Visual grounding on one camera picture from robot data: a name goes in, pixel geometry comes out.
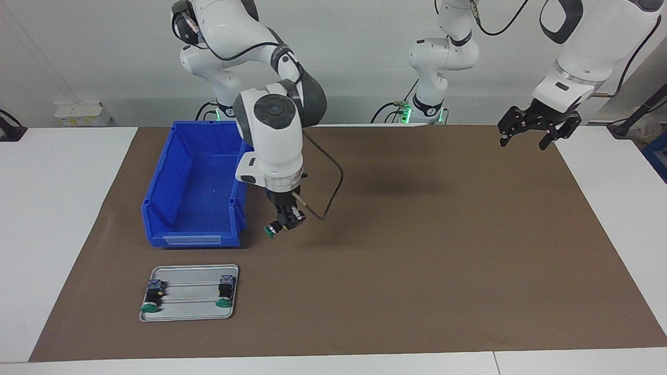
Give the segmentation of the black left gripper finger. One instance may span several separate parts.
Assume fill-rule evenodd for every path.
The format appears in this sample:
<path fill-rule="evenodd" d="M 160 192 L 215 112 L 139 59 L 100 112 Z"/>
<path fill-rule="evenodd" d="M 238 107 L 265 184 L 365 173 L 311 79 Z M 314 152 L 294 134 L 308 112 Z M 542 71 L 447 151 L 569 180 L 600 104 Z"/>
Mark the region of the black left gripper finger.
<path fill-rule="evenodd" d="M 521 110 L 513 105 L 508 109 L 503 117 L 498 121 L 498 131 L 501 135 L 499 140 L 501 147 L 506 147 L 511 138 L 520 133 L 530 130 L 526 125 L 526 118 L 529 116 L 527 110 Z"/>
<path fill-rule="evenodd" d="M 548 122 L 546 126 L 546 135 L 544 135 L 539 143 L 540 150 L 545 151 L 549 145 L 556 140 L 570 138 L 581 121 L 582 119 L 579 113 L 573 112 L 560 125 Z"/>

